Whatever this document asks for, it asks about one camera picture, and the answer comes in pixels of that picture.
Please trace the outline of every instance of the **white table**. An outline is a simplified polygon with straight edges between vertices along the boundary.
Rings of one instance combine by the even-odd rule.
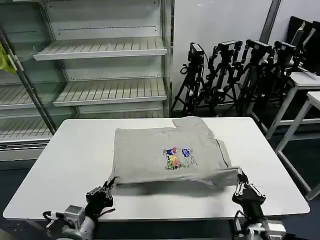
[[[263,129],[266,131],[265,137],[267,139],[272,137],[278,126],[291,125],[294,122],[294,120],[282,120],[282,118],[298,90],[320,90],[320,76],[314,75],[310,72],[302,71],[293,72],[290,77],[293,81],[293,87],[290,89],[270,128],[267,129],[265,126],[263,127]],[[320,123],[320,119],[304,119],[301,124],[314,123]]]
[[[266,194],[265,215],[305,214],[309,205],[256,124],[248,117],[204,118],[224,141],[231,162]],[[3,212],[10,220],[42,220],[44,211],[84,207],[85,194],[101,186],[112,170],[115,130],[174,127],[170,118],[74,119],[60,126]],[[234,217],[241,207],[232,202],[235,186],[202,195],[160,192],[113,193],[116,210],[101,221],[208,219]]]
[[[275,149],[276,154],[279,156],[283,164],[287,165],[288,168],[291,169],[292,173],[296,176],[296,178],[300,181],[302,186],[304,186],[307,195],[305,198],[307,200],[312,200],[316,196],[320,194],[320,183],[311,190],[309,185],[306,183],[304,178],[298,173],[298,171],[295,169],[295,167],[290,163],[290,161],[287,159],[287,157],[284,155],[282,152],[285,146],[289,141],[293,140],[300,140],[300,139],[318,139],[320,138],[320,135],[318,133],[311,133],[308,134],[307,136],[295,136],[295,132],[298,129],[299,125],[303,122],[304,117],[307,115],[308,111],[310,110],[311,106],[315,106],[320,110],[320,91],[310,91],[307,93],[308,99],[301,108],[300,112],[296,116],[293,124],[289,127],[288,131],[284,135],[283,139],[279,143],[278,147]]]

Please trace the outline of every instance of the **dark floor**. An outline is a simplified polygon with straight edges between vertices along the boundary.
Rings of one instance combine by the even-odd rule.
[[[272,114],[265,121],[270,122]],[[270,145],[275,148],[286,129],[280,129],[271,139]],[[295,168],[314,187],[320,182],[320,139],[300,140],[289,142],[284,154]],[[2,213],[30,169],[0,170],[0,212]],[[309,202],[310,213],[304,215],[287,216],[283,219],[289,233],[308,240],[319,240],[320,228],[320,198]],[[174,222],[132,222],[108,223],[103,227],[108,229],[108,239],[177,239],[177,238],[211,238],[225,237],[228,231],[226,221],[186,221]],[[23,222],[12,222],[0,217],[0,229],[14,235],[17,239],[46,239],[33,227]]]

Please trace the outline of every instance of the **folded t-shirt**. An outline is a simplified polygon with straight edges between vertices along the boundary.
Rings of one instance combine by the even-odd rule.
[[[214,186],[237,184],[226,147],[199,117],[174,119],[177,126],[117,129],[113,169],[116,184],[197,181]]]

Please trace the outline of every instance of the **display shelf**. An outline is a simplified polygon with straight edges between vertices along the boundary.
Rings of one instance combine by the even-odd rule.
[[[0,142],[12,139],[50,139],[52,136],[41,117],[25,117],[0,120]]]
[[[81,106],[166,99],[162,78],[131,78],[69,82],[53,105]]]
[[[154,111],[128,111],[111,113],[80,114],[79,119],[141,119],[141,118],[163,118],[163,110]]]
[[[161,37],[76,39],[54,41],[33,55],[37,61],[165,55]]]
[[[39,98],[45,104],[52,101],[54,93],[58,90],[57,83],[40,83]],[[0,110],[27,109],[34,108],[27,90],[22,84],[1,85],[0,86]]]

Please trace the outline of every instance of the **robotic hand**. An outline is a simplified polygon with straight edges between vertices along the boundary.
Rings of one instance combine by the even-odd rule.
[[[98,225],[98,218],[105,213],[115,210],[111,208],[102,213],[104,208],[112,207],[114,199],[111,188],[114,179],[105,182],[85,195],[87,205],[85,208],[70,205],[63,213],[45,211],[43,217],[50,221],[46,226],[49,237],[53,239],[92,240],[94,230]]]
[[[238,184],[232,196],[232,201],[239,204],[242,211],[238,211],[233,220],[233,238],[246,236],[248,240],[282,240],[287,234],[280,221],[267,220],[264,217],[261,205],[266,200],[256,186],[249,183],[247,175],[243,172],[238,175]],[[240,224],[238,215],[245,217]]]

